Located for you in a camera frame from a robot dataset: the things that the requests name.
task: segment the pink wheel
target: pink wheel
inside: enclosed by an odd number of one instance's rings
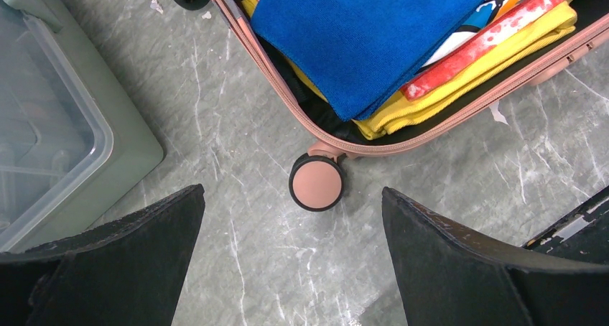
[[[289,193],[301,208],[326,211],[336,205],[345,189],[345,173],[324,156],[299,157],[289,176]]]

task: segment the suitcase zipper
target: suitcase zipper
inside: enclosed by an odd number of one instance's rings
[[[563,42],[560,46],[558,46],[553,52],[548,53],[545,57],[539,58],[537,60],[536,67],[531,70],[526,71],[522,76],[519,76],[517,79],[511,81],[507,85],[498,85],[494,89],[487,92],[484,96],[481,96],[478,100],[473,101],[470,105],[466,106],[463,110],[457,112],[453,116],[449,117],[442,123],[438,124],[433,129],[429,130],[425,134],[422,134],[418,137],[410,139],[408,141],[384,145],[384,146],[365,146],[358,144],[351,144],[349,142],[338,139],[334,136],[329,135],[328,133],[321,130],[319,127],[313,124],[313,122],[308,119],[308,117],[304,114],[302,109],[299,106],[294,105],[293,98],[287,98],[286,96],[280,95],[290,111],[298,118],[299,122],[302,123],[307,129],[309,129],[315,137],[317,137],[320,141],[323,141],[331,146],[335,146],[338,149],[344,150],[353,156],[385,156],[388,154],[398,154],[404,152],[407,149],[413,149],[416,146],[424,144],[435,137],[445,133],[456,125],[462,123],[468,118],[474,116],[477,113],[480,113],[490,104],[502,99],[507,96],[509,93],[515,91],[518,87],[522,86],[527,80],[531,80],[535,75],[540,72],[546,70],[548,67],[552,66],[555,62],[560,59],[565,59],[568,57],[571,52],[576,50],[578,47],[582,45],[587,45],[591,40],[593,40],[596,36],[598,36],[604,29],[609,29],[609,22],[599,20],[596,25],[592,24],[587,29],[585,29],[585,33],[581,33],[575,38],[577,40],[577,44],[573,45],[570,43],[571,40],[567,40]],[[278,90],[280,88],[277,83],[274,81],[271,82],[273,88]]]
[[[221,11],[230,11],[231,8],[226,2],[234,2],[233,0],[213,0]],[[487,108],[490,104],[502,99],[509,93],[522,86],[527,80],[531,80],[535,75],[546,70],[554,63],[565,59],[573,51],[577,50],[583,45],[588,45],[596,36],[599,36],[603,30],[609,29],[609,15],[599,19],[594,24],[583,29],[579,34],[576,34],[571,39],[563,42],[556,49],[539,58],[532,64],[536,64],[530,70],[522,70],[521,76],[507,84],[498,84],[496,87],[488,91],[485,95],[479,97],[478,100],[473,101],[470,105],[464,107],[461,111],[452,115],[442,123],[438,124],[433,129],[429,130],[421,136],[415,137],[408,141],[404,141],[398,144],[383,145],[383,146],[371,146],[371,145],[359,145],[352,144],[347,141],[338,139],[326,132],[324,132],[319,126],[317,126],[311,119],[307,117],[304,111],[299,107],[298,102],[292,95],[291,90],[285,84],[285,82],[279,77],[279,73],[275,70],[275,67],[270,63],[270,59],[266,56],[266,53],[262,49],[259,42],[256,40],[256,36],[253,34],[248,22],[244,17],[232,18],[229,20],[231,23],[230,28],[236,33],[237,38],[241,41],[243,46],[246,48],[252,59],[262,69],[262,73],[267,77],[267,80],[271,83],[273,89],[277,92],[279,97],[284,101],[287,108],[292,112],[294,117],[320,141],[329,144],[341,151],[344,151],[350,157],[367,156],[367,157],[378,157],[386,156],[391,154],[399,154],[408,149],[413,149],[419,145],[427,143],[446,131],[452,129],[456,125],[462,123],[468,118],[480,113],[482,110]]]

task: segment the gray plastic lid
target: gray plastic lid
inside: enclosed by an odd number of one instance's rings
[[[47,20],[0,1],[0,251],[112,151],[110,126],[53,35]]]

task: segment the white vein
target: white vein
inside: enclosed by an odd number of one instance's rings
[[[304,311],[304,317],[302,315],[300,315],[300,313],[294,311],[294,316],[292,317],[292,321],[290,322],[291,324],[294,324],[294,317],[296,317],[296,316],[298,316],[302,321],[304,321],[304,325],[305,326],[309,324],[309,322],[307,320],[307,310],[306,310],[306,308],[305,308],[305,311]]]
[[[580,80],[579,78],[575,77],[575,75],[573,75],[571,73],[571,71],[565,70],[565,72],[569,76],[573,77],[573,79],[576,80],[579,84],[583,85],[584,88],[588,89],[588,91],[590,91],[592,94],[596,95],[599,98],[602,98],[605,101],[605,109],[607,110],[607,114],[609,114],[609,98],[606,98],[605,96],[600,95],[596,90],[594,90],[591,87],[589,87],[588,84],[582,82],[582,80]]]
[[[556,87],[556,83],[554,82],[554,78],[550,78],[549,80],[550,86],[552,86],[552,90],[554,91],[554,93],[558,96],[558,88]]]
[[[279,294],[275,294],[275,299],[277,300],[277,309],[279,310],[279,316],[285,320],[284,309],[282,308],[282,301],[279,299]]]
[[[281,168],[282,172],[288,177],[289,173],[283,168],[283,166],[280,165],[279,162],[277,160],[275,160],[275,158],[273,158],[273,156],[271,156],[271,154],[269,154],[269,152],[267,150],[265,150],[262,147],[262,145],[260,145],[260,143],[258,143],[258,139],[256,139],[256,135],[252,136],[252,139],[254,140],[254,143],[256,143],[256,145],[258,145],[258,148],[260,148],[260,150],[262,150],[262,152],[265,153],[271,159],[271,161],[273,161],[279,168]]]
[[[114,32],[116,31],[116,28],[118,27],[118,24],[125,19],[125,16],[127,15],[128,17],[131,17],[131,11],[129,11],[129,13],[125,13],[125,11],[127,10],[127,8],[129,8],[129,6],[131,5],[131,2],[133,0],[127,0],[125,2],[125,5],[123,6],[123,9],[121,10],[121,14],[118,16],[118,19],[116,19],[116,21],[114,22],[114,25],[112,26],[112,29],[110,29],[110,33],[108,33],[108,36],[104,39],[104,43],[108,40],[110,40],[110,38],[112,36],[114,36]]]
[[[351,321],[351,308],[349,308],[349,300],[345,298],[345,313],[347,314],[348,322]]]
[[[231,173],[231,176],[233,177],[233,179],[237,180],[237,182],[243,187],[245,188],[245,185],[243,184],[243,182],[241,180],[239,180],[239,178],[237,178],[234,174]]]
[[[606,185],[607,183],[605,182],[605,177],[603,176],[603,173],[600,171],[598,164],[596,164],[596,158],[594,157],[592,148],[590,147],[590,144],[588,143],[588,137],[583,132],[582,132],[582,136],[584,137],[584,143],[586,143],[586,147],[588,148],[588,153],[590,153],[590,158],[592,160],[592,165],[594,167],[596,176],[600,179],[600,181],[603,182],[604,185]]]
[[[150,9],[154,9],[156,11],[158,11],[160,14],[163,14],[163,7],[161,6],[161,4],[159,4],[159,1],[157,0],[151,0],[150,1]]]
[[[177,94],[180,93],[180,91],[182,90],[182,88],[184,87],[184,84],[186,84],[186,82],[188,81],[188,78],[186,78],[182,84],[180,84],[180,86],[177,88],[176,92],[173,94],[173,96],[171,97],[172,100],[175,100],[177,97]]]
[[[226,52],[225,52],[226,60],[231,57],[231,31],[228,31],[226,35]]]
[[[309,286],[311,287],[311,292],[315,295],[315,301],[319,301],[319,294],[317,293],[317,288],[315,288],[315,283],[313,283],[313,276],[311,275],[311,260],[313,260],[313,256],[317,253],[316,248],[309,248],[311,250],[311,255],[309,256],[309,261],[307,262],[307,273],[309,275]]]
[[[222,80],[222,84],[220,85],[220,93],[218,94],[218,98],[220,98],[224,94],[224,87],[226,86],[226,75]]]
[[[262,174],[262,172],[260,172],[260,169],[259,169],[259,168],[256,168],[256,171],[258,172],[258,174],[260,175],[260,177],[262,178],[262,180],[264,180],[264,182],[265,182],[265,183],[266,183],[266,184],[267,184],[267,185],[268,185],[268,186],[269,186],[269,187],[270,187],[270,188],[271,188],[273,191],[275,191],[275,193],[277,194],[277,196],[279,196],[279,197],[283,197],[283,196],[284,196],[284,194],[283,194],[283,193],[280,193],[280,191],[279,191],[277,188],[275,188],[275,186],[273,186],[273,184],[272,184],[272,183],[271,183],[271,182],[270,182],[270,181],[269,181],[267,178],[265,178],[264,174]]]
[[[345,324],[345,315],[343,314],[343,309],[340,307],[340,301],[338,301],[338,295],[336,295],[336,307],[338,308],[338,315],[340,315],[340,320]]]
[[[216,125],[215,128],[215,143],[222,149],[222,151],[224,152],[224,154],[226,154],[226,156],[230,157],[231,159],[233,158],[233,155],[231,155],[230,152],[228,152],[228,150],[226,150],[226,148],[224,147],[224,144],[222,143],[222,140],[220,139],[220,123],[222,121],[222,116],[218,113],[216,113],[215,111],[213,112],[214,116],[218,116],[218,125]]]
[[[233,252],[233,257],[235,257],[235,261],[237,263],[237,270],[239,271],[239,276],[241,276],[241,300],[240,300],[240,308],[241,308],[241,321],[243,321],[243,325],[247,326],[246,313],[243,308],[243,299],[246,297],[246,281],[243,278],[243,272],[241,270],[241,263],[239,262],[239,242],[237,241],[237,235],[235,232],[235,223],[233,222],[231,216],[231,230],[233,231],[233,239],[231,241],[231,251]]]
[[[491,153],[488,152],[488,147],[486,146],[486,142],[484,141],[482,143],[482,145],[484,146],[484,151],[486,152],[486,154],[488,154],[490,156]],[[495,161],[495,159],[492,158],[492,157],[491,157],[491,159],[493,160],[493,164],[495,165],[495,169],[497,170],[497,173],[499,173],[499,176],[501,177],[501,179],[503,179],[503,181],[506,183],[506,185],[508,187],[510,187],[510,184],[508,183],[508,180],[506,180],[506,177],[503,176],[503,173],[501,172],[501,169],[499,169],[499,166],[497,165],[497,162]]]
[[[518,178],[520,179],[520,195],[522,196],[522,201],[526,204],[526,198],[525,198],[525,195],[524,195],[524,178],[522,176],[522,163],[521,163],[521,160],[520,160],[520,153],[516,152],[516,158],[518,160],[518,163],[515,163],[514,161],[509,159],[507,156],[506,156],[506,158],[514,166],[518,167]]]
[[[520,153],[516,152],[516,158],[518,159],[518,176],[520,178],[520,194],[522,201],[526,204],[526,198],[524,197],[524,181],[522,179],[522,163],[520,161]]]
[[[535,101],[537,101],[537,103],[539,104],[539,107],[541,109],[541,112],[544,114],[544,118],[546,119],[546,130],[547,130],[548,125],[549,125],[549,119],[548,119],[546,110],[544,109],[544,103],[541,101],[541,97],[543,95],[541,94],[541,89],[539,89],[539,86],[537,86],[536,89],[537,89],[538,98],[535,98]]]
[[[522,135],[522,131],[520,131],[520,126],[518,125],[518,121],[516,120],[516,113],[514,111],[513,103],[512,103],[511,99],[510,99],[509,103],[510,103],[510,108],[511,108],[511,111],[512,111],[512,116],[513,116],[513,119],[514,119],[514,128],[516,129],[516,132],[518,132],[518,135],[520,136],[520,138],[522,140],[524,140],[524,136]]]
[[[567,161],[567,159],[565,159],[564,157],[560,156],[560,154],[556,151],[556,149],[554,148],[554,146],[552,146],[552,143],[550,143],[550,141],[548,139],[546,139],[546,141],[544,142],[544,146],[546,147],[546,149],[551,150],[552,152],[554,152],[554,154],[558,157],[558,159],[560,161],[562,161],[563,163],[565,163],[566,165],[568,165],[569,167],[572,168],[572,166],[569,163],[569,161]]]
[[[212,166],[213,166],[213,177],[215,178],[215,181],[218,181],[218,172],[215,169],[215,166],[218,165],[218,169],[220,170],[220,172],[222,172],[222,167],[220,166],[220,162],[218,161],[218,156],[215,155],[215,152],[213,151],[213,149],[209,148],[209,151],[211,152],[211,155],[213,157],[214,162],[212,162]]]
[[[201,81],[199,80],[199,72],[197,71],[197,66],[198,66],[198,60],[199,60],[199,54],[197,52],[197,41],[195,40],[195,38],[192,38],[192,43],[195,46],[195,53],[194,55],[190,56],[190,59],[192,60],[192,68],[195,71],[195,79],[197,81],[197,102],[195,102],[195,121],[197,123],[197,131],[199,132],[199,137],[202,138],[203,137],[203,133],[201,131],[201,124],[199,122],[199,102],[201,102]]]
[[[345,201],[341,199],[339,204],[340,204],[340,210],[342,211],[342,215],[343,215],[343,225],[345,226],[345,229],[347,230],[347,234],[351,234],[351,223],[349,222],[349,217],[347,215],[347,209],[345,208]]]
[[[538,153],[538,151],[537,151],[537,150],[533,150],[533,152],[534,152],[534,153],[535,153],[535,155],[537,155],[537,157],[538,157],[538,158],[539,158],[539,159],[540,159],[540,160],[541,160],[541,161],[542,161],[542,162],[543,162],[543,163],[546,165],[546,167],[548,167],[550,170],[552,170],[552,168],[550,167],[550,165],[549,165],[548,161],[546,161],[546,159],[545,159],[545,158],[543,158],[543,156],[542,156],[542,155],[540,155],[540,154]]]
[[[587,194],[586,192],[582,191],[582,190],[581,190],[580,188],[578,188],[577,186],[575,186],[575,185],[571,185],[571,187],[575,188],[575,190],[576,190],[576,191],[578,191],[579,193],[581,193],[581,194],[585,195],[586,197],[590,198],[590,195],[589,195],[589,194]]]
[[[146,207],[146,206],[148,206],[148,201],[146,198],[146,187],[144,186],[144,181],[143,180],[140,181],[139,185],[141,186],[141,194],[142,194],[142,197],[144,198],[144,207]]]

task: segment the plastic storage box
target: plastic storage box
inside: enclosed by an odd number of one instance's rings
[[[0,1],[0,251],[85,230],[162,156],[60,0]]]

